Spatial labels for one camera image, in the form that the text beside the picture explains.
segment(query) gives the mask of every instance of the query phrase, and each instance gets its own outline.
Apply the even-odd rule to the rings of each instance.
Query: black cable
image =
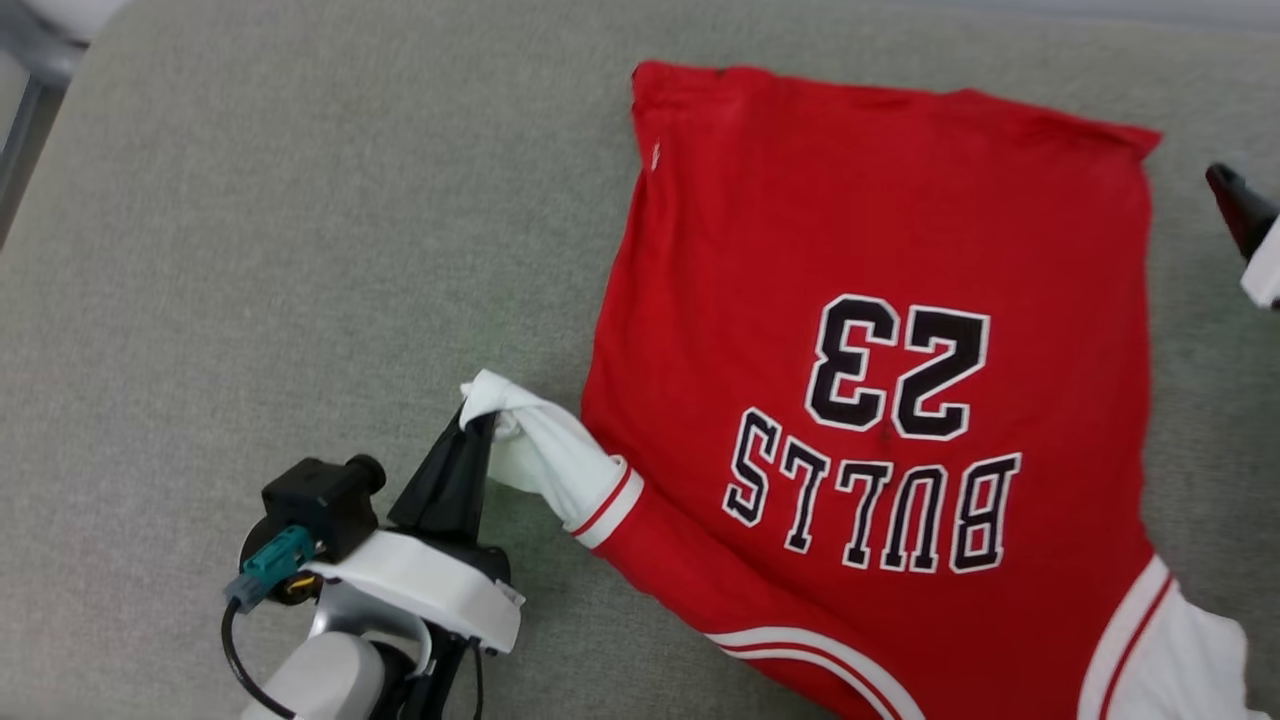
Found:
[[[480,720],[484,712],[484,667],[480,664],[480,638],[471,638],[471,652],[476,656],[476,714],[475,720]]]
[[[236,620],[236,611],[239,610],[239,598],[233,597],[230,602],[227,603],[227,612],[223,612],[223,652],[227,655],[227,662],[232,666],[232,675],[239,682],[241,687],[248,691],[248,694],[260,702],[264,707],[271,712],[284,717],[285,720],[293,720],[297,714],[284,707],[279,702],[266,694],[266,692],[257,687],[257,683],[250,679],[248,673],[244,670],[244,665],[239,661],[239,655],[236,653],[236,641],[232,639],[232,623]],[[480,661],[480,656],[476,656],[476,662]]]

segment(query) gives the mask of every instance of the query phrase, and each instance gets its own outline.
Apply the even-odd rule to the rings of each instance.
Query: teal connector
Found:
[[[316,544],[311,533],[298,525],[289,525],[244,561],[241,575],[223,589],[223,594],[228,602],[239,598],[239,612],[248,612],[262,602],[271,588],[297,573],[315,555]]]

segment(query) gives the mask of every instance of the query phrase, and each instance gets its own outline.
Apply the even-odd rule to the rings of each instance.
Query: striped trim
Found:
[[[1153,556],[1116,607],[1093,651],[1080,685],[1076,720],[1106,720],[1125,662],[1172,584],[1169,568]]]
[[[827,635],[801,628],[751,628],[707,637],[731,657],[801,660],[817,665],[858,691],[882,720],[924,720],[915,700],[887,670]]]
[[[640,473],[630,468],[623,468],[618,484],[613,487],[613,491],[604,498],[604,502],[595,509],[595,512],[591,512],[591,516],[585,523],[579,525],[576,530],[571,530],[570,534],[589,550],[595,550],[602,542],[609,539],[609,536],[613,534],[613,530],[618,529],[622,520],[626,520],[631,509],[640,500],[641,491],[644,491],[644,479],[640,477]]]

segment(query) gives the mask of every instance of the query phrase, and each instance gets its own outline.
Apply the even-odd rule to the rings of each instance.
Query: red jersey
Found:
[[[582,401],[630,471],[580,539],[845,716],[1175,717],[1142,712],[1201,693],[1189,633],[1244,717],[1239,629],[1138,512],[1158,136],[748,68],[634,88]]]

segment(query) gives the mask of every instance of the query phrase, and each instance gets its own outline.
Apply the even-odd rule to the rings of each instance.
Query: red stripe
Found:
[[[884,707],[888,708],[888,712],[890,712],[890,715],[893,716],[893,720],[902,720],[902,716],[899,715],[897,708],[893,707],[893,703],[890,702],[890,700],[887,697],[884,697],[884,694],[879,691],[879,688],[876,687],[876,683],[872,683],[870,680],[868,680],[867,676],[863,675],[861,673],[859,673],[856,667],[851,667],[847,662],[845,662],[844,660],[841,660],[840,657],[835,656],[835,655],[831,655],[829,652],[822,650],[820,647],[813,647],[813,646],[809,646],[809,644],[800,644],[800,643],[762,643],[762,644],[746,644],[746,646],[735,646],[735,647],[730,647],[730,646],[721,646],[721,647],[724,648],[724,650],[732,650],[735,652],[746,652],[746,651],[750,651],[750,650],[803,650],[803,651],[810,652],[813,655],[820,655],[820,656],[826,657],[827,660],[831,660],[836,665],[840,665],[841,667],[844,667],[850,675],[852,675],[852,676],[858,678],[859,680],[861,680],[863,685],[867,687],[869,691],[872,691],[872,694],[876,696],[876,700],[878,700],[881,702],[881,705],[883,705]],[[748,662],[754,662],[754,661],[758,661],[758,660],[769,660],[769,659],[768,657],[753,657],[753,659],[748,660]],[[791,657],[777,657],[774,660],[794,660],[794,659],[791,659]]]
[[[1151,623],[1152,616],[1156,615],[1156,610],[1160,609],[1160,603],[1164,602],[1165,596],[1169,594],[1170,585],[1174,584],[1174,577],[1169,575],[1165,578],[1165,584],[1160,587],[1160,592],[1156,593],[1156,600],[1151,602],[1151,607],[1147,609],[1147,614],[1142,616],[1142,623],[1138,623],[1138,629],[1134,630],[1133,637],[1129,638],[1129,644],[1124,648],[1124,655],[1120,656],[1120,662],[1116,664],[1116,671],[1111,675],[1111,683],[1107,684],[1107,694],[1102,696],[1102,714],[1100,720],[1107,720],[1111,712],[1111,696],[1116,692],[1116,685],[1120,684],[1120,673],[1124,671],[1124,666],[1129,662],[1129,656],[1133,655],[1133,648],[1138,647],[1138,641],[1142,639],[1142,633],[1147,629]]]
[[[618,484],[613,487],[613,492],[609,493],[609,497],[604,498],[604,502],[602,502],[600,506],[595,509],[595,512],[593,512],[591,516],[586,519],[586,523],[582,523],[582,525],[579,529],[573,530],[570,534],[576,538],[577,536],[590,529],[591,525],[594,525],[595,521],[600,519],[600,515],[604,515],[604,511],[608,510],[611,505],[613,505],[613,501],[617,500],[618,493],[622,492],[622,488],[627,484],[627,480],[630,478],[631,478],[631,468],[627,468],[627,471],[622,473],[622,479],[620,479]]]

